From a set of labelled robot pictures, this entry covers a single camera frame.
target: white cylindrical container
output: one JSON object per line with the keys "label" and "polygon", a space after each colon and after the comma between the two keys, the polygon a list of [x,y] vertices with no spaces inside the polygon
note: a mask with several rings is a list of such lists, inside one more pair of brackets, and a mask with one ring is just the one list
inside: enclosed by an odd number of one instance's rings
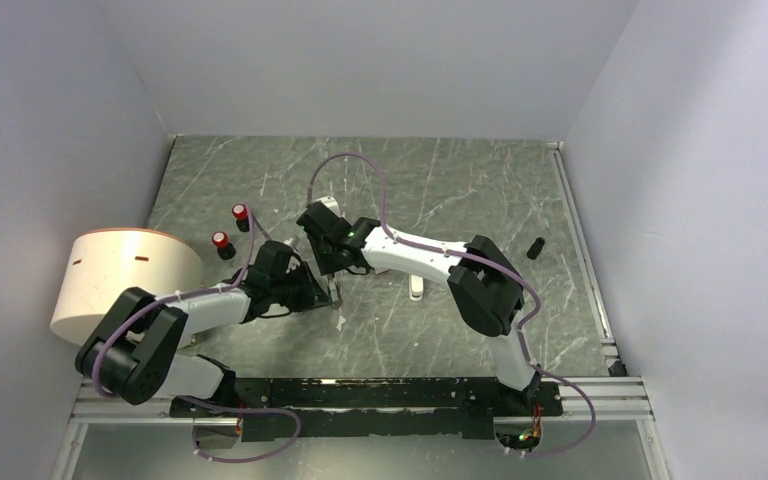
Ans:
{"label": "white cylindrical container", "polygon": [[201,285],[202,262],[182,240],[162,232],[110,228],[85,233],[72,244],[51,331],[83,345],[123,290],[157,295]]}

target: white wall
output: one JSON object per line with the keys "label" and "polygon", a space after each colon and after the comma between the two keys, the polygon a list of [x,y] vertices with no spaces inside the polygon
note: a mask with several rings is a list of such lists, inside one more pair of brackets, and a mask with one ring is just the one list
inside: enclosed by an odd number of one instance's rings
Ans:
{"label": "white wall", "polygon": [[89,0],[0,0],[0,479],[48,478],[80,376],[48,322],[72,240],[141,225],[169,144]]}
{"label": "white wall", "polygon": [[642,0],[566,147],[675,478],[768,478],[768,1]]}
{"label": "white wall", "polygon": [[175,133],[560,139],[637,0],[100,0]]}

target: marble table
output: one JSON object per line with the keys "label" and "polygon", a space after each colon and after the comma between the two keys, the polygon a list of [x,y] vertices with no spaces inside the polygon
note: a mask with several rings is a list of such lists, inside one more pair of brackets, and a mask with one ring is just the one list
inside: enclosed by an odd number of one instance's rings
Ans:
{"label": "marble table", "polygon": [[[149,227],[184,239],[205,263],[204,282],[230,275],[244,258],[231,206],[246,201],[278,240],[301,233],[295,220],[320,160],[342,151],[376,159],[386,177],[388,222],[439,240],[493,239],[543,299],[526,327],[533,354],[566,376],[607,375],[562,192],[542,142],[433,138],[179,136]],[[377,218],[373,171],[338,159],[319,175],[314,196],[333,195],[343,214]],[[237,256],[222,261],[210,242],[231,234]],[[537,260],[525,252],[537,237]],[[318,273],[306,238],[300,249]],[[344,303],[285,318],[259,319],[202,334],[189,350],[239,376],[366,378],[491,375],[484,338],[460,318],[445,287],[425,282],[408,298],[407,275],[338,275]]]}

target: wire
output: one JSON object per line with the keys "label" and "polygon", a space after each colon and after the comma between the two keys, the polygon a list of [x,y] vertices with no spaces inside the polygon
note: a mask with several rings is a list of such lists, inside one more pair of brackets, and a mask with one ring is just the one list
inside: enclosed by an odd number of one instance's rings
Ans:
{"label": "wire", "polygon": [[[237,400],[237,403],[240,404],[240,408],[246,408],[242,400]],[[238,437],[243,434],[243,416],[242,415],[237,417],[237,425],[236,425],[236,428],[234,428],[234,432],[237,433]]]}
{"label": "wire", "polygon": [[[524,278],[517,275],[514,271],[510,270],[509,268],[505,267],[504,265],[500,265],[492,260],[488,260],[484,257],[479,257],[478,255],[473,255],[471,253],[466,252],[459,252],[459,251],[452,251],[452,250],[443,250],[439,247],[434,247],[431,245],[425,245],[423,243],[414,242],[411,240],[406,240],[404,238],[399,237],[395,232],[393,232],[390,229],[390,226],[387,225],[387,186],[384,182],[384,175],[381,173],[381,169],[378,167],[378,165],[369,157],[362,153],[354,153],[354,152],[343,152],[343,153],[337,153],[334,155],[331,155],[330,157],[326,158],[322,162],[317,165],[316,169],[313,171],[313,175],[310,177],[310,182],[307,185],[307,196],[306,196],[306,204],[310,205],[311,200],[313,199],[313,184],[316,181],[317,175],[319,175],[319,172],[322,170],[325,165],[327,165],[332,160],[342,158],[342,157],[354,157],[358,158],[360,160],[363,160],[367,165],[369,165],[372,170],[375,172],[375,176],[378,177],[378,183],[381,186],[381,207],[379,208],[379,220],[381,221],[381,229],[384,230],[384,233],[393,239],[393,241],[401,243],[402,245],[407,245],[409,247],[417,248],[420,250],[424,250],[427,252],[433,252],[433,253],[442,253],[443,255],[453,255],[460,258],[465,258],[467,260],[471,260],[477,263],[480,263],[482,265],[485,265],[487,267],[493,268],[505,275],[507,275],[509,278],[520,284],[522,288],[528,292],[529,295],[531,295],[531,298],[534,299],[534,308],[525,314],[525,316],[520,319],[520,321],[517,323],[516,331],[517,336],[519,337],[519,343],[520,347],[522,348],[523,356],[525,357],[525,360],[530,362],[531,361],[531,355],[528,353],[528,344],[525,341],[525,331],[524,327],[525,324],[534,318],[537,313],[540,311],[540,308],[543,306],[542,302],[540,301],[540,297],[537,295],[537,291],[534,290],[534,288],[525,281]],[[588,437],[593,433],[593,430],[596,428],[596,409],[593,407],[593,402],[590,401],[590,397],[587,396],[586,393],[584,393],[584,390],[578,387],[578,385],[570,382],[566,378],[563,378],[561,376],[555,375],[553,373],[547,372],[546,370],[543,370],[543,368],[533,365],[532,366],[534,370],[544,376],[547,376],[549,378],[553,378],[559,382],[561,382],[563,385],[566,385],[576,392],[578,392],[579,395],[581,395],[581,398],[584,399],[585,403],[587,403],[587,407],[590,409],[590,425],[588,426],[587,430],[576,440],[570,442],[569,444],[555,448],[546,452],[538,452],[538,453],[529,453],[529,456],[535,456],[535,457],[546,457],[550,455],[556,455],[559,453],[566,452],[567,450],[570,450],[572,448],[577,447],[582,442],[587,440]]]}
{"label": "wire", "polygon": [[267,232],[266,229],[263,228],[263,225],[261,225],[260,222],[257,221],[257,217],[255,217],[254,215],[249,215],[249,216],[251,217],[252,223],[254,223],[254,226],[257,227],[258,230],[260,230],[260,233],[263,235],[263,238],[267,240],[272,240],[272,237],[269,236],[269,232]]}
{"label": "wire", "polygon": [[221,407],[219,405],[213,405],[211,403],[207,403],[205,401],[199,400],[197,398],[188,397],[188,396],[182,396],[180,397],[184,399],[187,402],[192,403],[193,405],[197,405],[202,408],[207,408],[209,410],[213,410],[214,412],[221,412],[221,413],[236,413],[238,415],[244,416],[244,415],[284,415],[286,417],[290,417],[293,419],[293,421],[296,422],[296,430],[293,432],[293,435],[290,437],[289,440],[284,442],[283,445],[280,447],[271,450],[269,452],[255,455],[253,457],[247,457],[247,458],[224,458],[224,457],[216,457],[213,455],[208,455],[204,451],[202,451],[199,448],[198,439],[196,438],[196,430],[193,429],[192,433],[192,440],[193,440],[193,453],[198,455],[199,457],[211,461],[211,462],[218,462],[218,463],[251,463],[256,462],[258,460],[264,460],[269,457],[274,457],[275,455],[278,455],[279,453],[283,452],[284,450],[290,448],[290,445],[292,445],[298,438],[299,434],[302,432],[302,421],[299,418],[298,415],[296,415],[295,412],[292,410],[286,410],[283,408],[234,408],[234,407]]}

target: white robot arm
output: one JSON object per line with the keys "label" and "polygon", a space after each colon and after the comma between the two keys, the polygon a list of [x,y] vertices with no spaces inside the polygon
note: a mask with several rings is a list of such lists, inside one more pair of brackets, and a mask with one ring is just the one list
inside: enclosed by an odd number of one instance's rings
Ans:
{"label": "white robot arm", "polygon": [[[432,253],[394,242],[377,220],[360,218],[350,225],[333,206],[321,202],[311,204],[297,223],[308,236],[322,275],[392,269],[447,286],[463,320],[487,337],[498,381],[526,395],[529,386],[539,382],[527,344],[520,343],[516,331],[523,318],[522,287],[497,270],[455,254],[468,252],[514,270],[486,237],[476,236],[469,243],[440,242],[395,232],[399,238],[448,252]],[[223,397],[234,395],[234,372],[206,357],[178,354],[182,339],[254,320],[273,304],[304,312],[332,303],[307,263],[291,247],[275,241],[261,246],[238,288],[227,286],[222,293],[159,306],[134,324],[102,360],[101,384],[134,405],[153,396],[227,403]],[[77,370],[90,376],[101,345],[128,317],[154,300],[154,295],[136,287],[123,292],[81,348],[75,360]],[[140,334],[137,341],[134,335]]]}

